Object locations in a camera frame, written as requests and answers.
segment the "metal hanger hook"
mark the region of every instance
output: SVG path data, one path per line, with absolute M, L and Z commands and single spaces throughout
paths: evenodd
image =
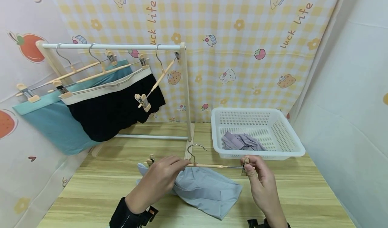
M 207 151 L 207 149 L 206 149 L 205 147 L 201 146 L 200 144 L 191 144 L 191 145 L 189 145 L 189 146 L 187 147 L 187 152 L 188 152 L 190 155 L 192 155 L 192 156 L 194 157 L 194 163 L 195 163 L 195 156 L 194 156 L 193 154 L 191 154 L 191 152 L 189 151 L 189 148 L 192 147 L 192 146 L 194 146 L 194 145 L 199 145 L 199 146 L 202 147 L 205 151 Z
M 92 45 L 90 45 L 90 47 L 89 47 L 89 54 L 90 54 L 94 59 L 98 60 L 98 62 L 101 64 L 101 60 L 97 59 L 97 57 L 95 57 L 94 55 L 92 55 L 92 53 L 90 52 L 90 49 L 91 49 L 92 46 L 95 45 L 95 44 L 97 44 L 97 43 L 93 43 Z
M 70 62 L 69 59 L 63 57 L 61 54 L 58 53 L 58 48 L 59 48 L 59 46 L 61 46 L 61 44 L 62 44 L 62 43 L 57 44 L 57 46 L 55 47 L 55 51 L 57 52 L 57 54 L 58 54 L 60 57 L 62 57 L 63 59 L 67 60 L 67 62 L 69 62 L 69 65 L 71 65 L 71 62 Z
M 162 64 L 161 60 L 160 60 L 160 59 L 159 59 L 159 57 L 158 57 L 158 47 L 159 47 L 159 45 L 160 45 L 160 44 L 157 44 L 157 45 L 156 45 L 155 54 L 156 54 L 156 58 L 159 60 L 159 62 L 160 62 L 160 65 L 161 65 L 161 66 L 162 66 L 162 68 L 163 68 L 163 64 Z

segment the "black shorts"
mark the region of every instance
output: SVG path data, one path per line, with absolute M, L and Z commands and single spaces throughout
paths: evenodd
M 166 104 L 159 87 L 147 98 L 151 109 L 138 108 L 135 94 L 147 95 L 156 83 L 150 68 L 138 70 L 126 77 L 101 86 L 72 93 L 61 100 L 72 116 L 81 123 L 85 133 L 94 141 L 107 141 L 121 129 L 144 123 L 151 113 Z

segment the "black sleeve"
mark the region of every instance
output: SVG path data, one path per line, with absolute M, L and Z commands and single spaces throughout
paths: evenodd
M 125 198 L 123 197 L 115 212 L 112 215 L 112 218 L 109 222 L 110 228 L 138 228 L 140 227 L 142 220 L 134 214 L 132 214 L 127 204 L 125 203 Z
M 266 221 L 266 219 L 264 220 L 264 223 L 261 225 L 257 223 L 257 220 L 248 220 L 248 225 L 249 225 L 249 228 L 271 228 L 271 226 L 269 226 L 268 221 Z

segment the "yellow checkered backdrop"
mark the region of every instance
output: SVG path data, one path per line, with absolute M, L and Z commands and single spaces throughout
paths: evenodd
M 278 108 L 299 97 L 337 0 L 54 0 L 73 36 L 69 42 L 187 44 L 192 120 L 209 122 L 212 108 Z M 92 51 L 100 59 L 103 52 Z M 95 60 L 78 51 L 84 64 Z M 119 59 L 149 59 L 151 51 L 116 51 Z M 164 68 L 173 52 L 159 52 Z M 92 74 L 100 72 L 95 68 Z M 182 68 L 160 83 L 166 106 L 150 121 L 185 121 Z

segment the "orange fruit print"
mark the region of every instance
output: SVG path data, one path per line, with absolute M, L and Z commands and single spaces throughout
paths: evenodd
M 12 133 L 17 126 L 13 118 L 5 111 L 0 110 L 0 139 Z
M 34 63 L 40 63 L 44 60 L 44 56 L 38 50 L 35 43 L 36 41 L 44 40 L 42 37 L 37 36 L 35 34 L 13 34 L 12 32 L 8 32 L 8 36 L 19 45 L 20 52 L 26 57 L 28 60 Z

